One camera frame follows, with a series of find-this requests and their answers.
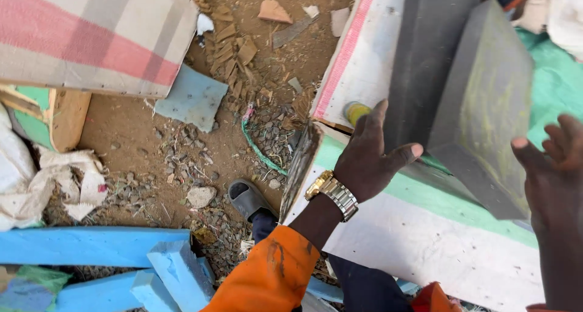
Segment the foot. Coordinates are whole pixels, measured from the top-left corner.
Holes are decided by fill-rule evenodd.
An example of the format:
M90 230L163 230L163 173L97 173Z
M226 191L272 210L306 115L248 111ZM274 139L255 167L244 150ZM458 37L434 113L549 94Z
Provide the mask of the foot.
M237 179L231 182L229 185L229 200L249 222L252 221L252 217L257 212L271 213L276 218L279 217L279 214L261 195L259 189L244 179Z

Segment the dirt ground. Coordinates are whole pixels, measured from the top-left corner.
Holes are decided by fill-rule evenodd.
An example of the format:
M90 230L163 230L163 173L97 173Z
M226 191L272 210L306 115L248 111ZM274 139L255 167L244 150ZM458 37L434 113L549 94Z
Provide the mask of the dirt ground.
M284 81L285 79L297 77L304 90L315 90L338 42L338 38L332 36L330 11L352 7L354 0L277 0L295 21L305 16L302 6L317 5L320 14L297 38L274 51L269 47L270 33L276 29L282 30L287 25L259 20L257 15L262 1L209 0L212 6L224 4L231 9L237 36L249 34L257 46L258 53L252 63L256 65L261 76L259 86L267 81L276 84L276 87L271 88L273 90L271 105L258 111L269 118L269 115L276 116L281 111L287 111L289 114L289 110L281 107L289 106L298 96ZM230 22L216 22L217 32L228 24ZM205 51L196 44L196 38L187 57L193 62L195 70L210 76L211 65L207 61ZM260 122L263 118L257 117L254 120ZM108 205L85 218L81 224L185 227L193 230L208 227L212 229L220 245L216 243L211 245L209 242L203 244L203 252L212 259L211 264L217 278L226 275L237 264L240 258L237 255L240 240L248 237L251 227L228 201L221 198L231 181L237 178L251 180L258 169L261 171L262 166L243 136L240 114L224 107L224 101L216 114L216 122L219 128L204 134L176 120L153 115L152 109L143 99L93 94L83 135L77 148L93 149L98 154L109 170L108 178L113 198L108 201ZM183 128L188 128L191 133L195 132L197 139L206 144L205 149L208 149L214 164L201 160L200 148L184 144L184 138L180 136ZM163 135L161 139L156 136L157 130ZM217 199L211 204L210 210L197 212L191 210L188 203L185 204L184 198L191 188L188 179L184 179L186 180L184 183L180 180L167 183L168 164L164 159L169 147L174 146L177 146L177 154L186 153L186 160L198 163L209 177L213 172L219 175L218 179L213 181L200 177L204 182L202 185L213 186L218 190ZM277 190L270 189L269 178L266 175L259 174L255 183L278 211L283 185ZM136 185L139 187L137 190L141 199L153 198L154 203L144 204L139 208L139 205L133 206L127 204L127 201L118 202L117 198L114 199L114 194L120 189L120 183L123 184L120 179L128 180L128 177L137 179ZM49 225L77 224L66 216L57 200L49 204L45 221ZM229 251L226 253L228 256L222 252L225 246ZM322 277L322 274L318 272L317 276Z

